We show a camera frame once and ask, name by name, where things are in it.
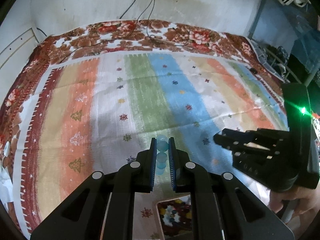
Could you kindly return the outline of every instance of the green led light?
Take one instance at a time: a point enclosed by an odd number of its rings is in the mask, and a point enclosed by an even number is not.
[[[305,107],[302,107],[302,108],[299,108],[300,112],[303,113],[303,115],[306,113],[306,108]]]

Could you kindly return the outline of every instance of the translucent blue ball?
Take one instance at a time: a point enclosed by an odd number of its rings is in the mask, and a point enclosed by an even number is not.
[[[168,156],[164,152],[159,152],[157,154],[157,161],[160,163],[165,163],[167,161]]]
[[[159,135],[157,136],[157,142],[160,142],[160,141],[168,142],[167,136],[165,136],[165,135],[163,135],[163,134],[159,134]]]
[[[165,163],[157,162],[156,166],[157,166],[157,168],[162,170],[167,166],[167,163],[166,162]]]
[[[165,169],[156,168],[156,175],[162,175],[162,174],[164,174],[164,170],[165,170]]]
[[[165,141],[159,141],[157,142],[157,149],[159,152],[165,152],[169,148],[169,144]]]

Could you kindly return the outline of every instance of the orange stripe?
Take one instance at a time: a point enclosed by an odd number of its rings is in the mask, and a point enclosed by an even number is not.
[[[247,94],[243,85],[238,82],[225,68],[215,59],[207,59],[207,63],[215,70],[216,73],[221,74],[223,81],[233,90],[233,92],[244,101],[244,109],[247,115],[252,119],[257,127],[274,129],[273,124],[265,116],[265,114],[255,105],[254,101]]]
[[[61,135],[61,201],[92,173],[90,109],[98,64],[99,59],[78,63],[76,84],[69,91]]]

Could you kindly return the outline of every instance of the white wall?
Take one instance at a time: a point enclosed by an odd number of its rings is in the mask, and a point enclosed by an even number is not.
[[[42,40],[44,36],[35,27],[41,28],[47,35],[57,35],[82,25],[115,20],[132,1],[17,0],[0,27],[0,52],[31,27],[36,37]],[[137,0],[124,19],[138,17],[149,2]],[[151,18],[246,36],[259,3],[260,0],[156,0]],[[150,9],[142,18],[147,18],[149,12]]]

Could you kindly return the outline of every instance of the beige stripe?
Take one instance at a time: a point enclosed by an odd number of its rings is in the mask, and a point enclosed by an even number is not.
[[[206,76],[208,76],[209,79],[217,85],[218,92],[223,96],[224,101],[226,102],[226,104],[228,104],[231,111],[235,113],[233,117],[238,120],[241,127],[244,130],[256,130],[257,127],[252,119],[248,116],[247,113],[243,113],[246,102],[234,93],[232,88],[230,88],[228,84],[223,81],[220,74],[212,72],[213,68],[207,63],[207,59],[193,57],[192,60],[198,64],[201,72],[205,72]]]
[[[77,65],[65,67],[47,109],[39,140],[37,200],[41,219],[45,219],[60,203],[60,154],[63,112],[68,105],[70,85],[77,77]]]

